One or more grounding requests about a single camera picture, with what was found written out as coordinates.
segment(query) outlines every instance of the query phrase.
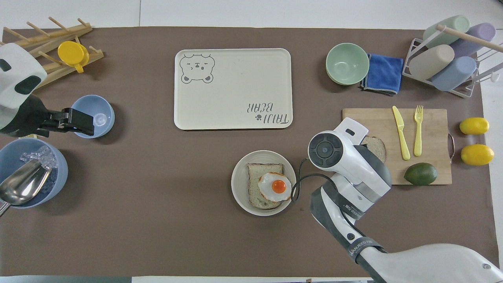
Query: beige cup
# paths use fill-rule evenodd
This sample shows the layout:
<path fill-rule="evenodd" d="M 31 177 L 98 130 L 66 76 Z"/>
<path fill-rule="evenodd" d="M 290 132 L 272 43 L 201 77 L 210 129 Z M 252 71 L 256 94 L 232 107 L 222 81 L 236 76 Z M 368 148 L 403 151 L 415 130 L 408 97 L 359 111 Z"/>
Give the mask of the beige cup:
<path fill-rule="evenodd" d="M 427 80 L 454 59 L 454 50 L 447 44 L 435 46 L 412 58 L 409 71 L 418 80 Z"/>

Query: egg yolk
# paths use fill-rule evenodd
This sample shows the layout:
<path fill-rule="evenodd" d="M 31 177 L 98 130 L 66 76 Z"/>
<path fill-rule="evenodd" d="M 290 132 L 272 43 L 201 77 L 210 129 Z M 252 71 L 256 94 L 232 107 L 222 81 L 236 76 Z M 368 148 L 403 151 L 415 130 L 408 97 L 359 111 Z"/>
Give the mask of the egg yolk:
<path fill-rule="evenodd" d="M 286 191 L 286 184 L 282 180 L 276 180 L 271 185 L 272 189 L 275 193 L 282 193 Z"/>

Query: blue towel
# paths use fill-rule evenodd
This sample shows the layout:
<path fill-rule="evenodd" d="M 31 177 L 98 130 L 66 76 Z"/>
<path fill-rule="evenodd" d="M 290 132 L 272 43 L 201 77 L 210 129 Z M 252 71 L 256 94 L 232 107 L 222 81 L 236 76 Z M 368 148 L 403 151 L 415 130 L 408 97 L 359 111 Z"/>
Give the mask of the blue towel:
<path fill-rule="evenodd" d="M 367 76 L 360 86 L 363 90 L 394 96 L 400 89 L 402 78 L 402 58 L 368 54 L 370 66 Z"/>

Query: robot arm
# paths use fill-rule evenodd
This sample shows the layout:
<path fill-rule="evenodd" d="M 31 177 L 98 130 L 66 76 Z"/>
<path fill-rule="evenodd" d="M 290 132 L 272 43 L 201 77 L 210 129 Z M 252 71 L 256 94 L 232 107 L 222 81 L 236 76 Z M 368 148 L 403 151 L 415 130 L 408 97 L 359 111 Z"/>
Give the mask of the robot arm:
<path fill-rule="evenodd" d="M 0 46 L 0 133 L 22 137 L 49 131 L 94 134 L 93 118 L 72 108 L 47 110 L 31 95 L 46 79 L 44 68 L 15 43 Z"/>
<path fill-rule="evenodd" d="M 386 253 L 353 225 L 379 199 L 372 196 L 381 197 L 391 188 L 384 164 L 357 145 L 367 132 L 346 118 L 334 131 L 321 132 L 309 143 L 312 163 L 335 172 L 330 178 L 333 184 L 326 182 L 311 195 L 314 218 L 378 283 L 503 282 L 503 273 L 496 266 L 468 248 L 434 244 Z M 361 183 L 368 188 L 362 190 Z"/>

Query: yellow mug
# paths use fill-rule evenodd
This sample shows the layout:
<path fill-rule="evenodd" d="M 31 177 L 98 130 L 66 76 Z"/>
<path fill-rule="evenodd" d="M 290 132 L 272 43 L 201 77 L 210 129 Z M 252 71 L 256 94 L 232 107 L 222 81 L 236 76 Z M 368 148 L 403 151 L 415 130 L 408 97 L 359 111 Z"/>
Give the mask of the yellow mug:
<path fill-rule="evenodd" d="M 58 47 L 58 56 L 65 64 L 73 67 L 78 73 L 83 73 L 82 68 L 89 62 L 88 50 L 74 41 L 65 41 Z"/>

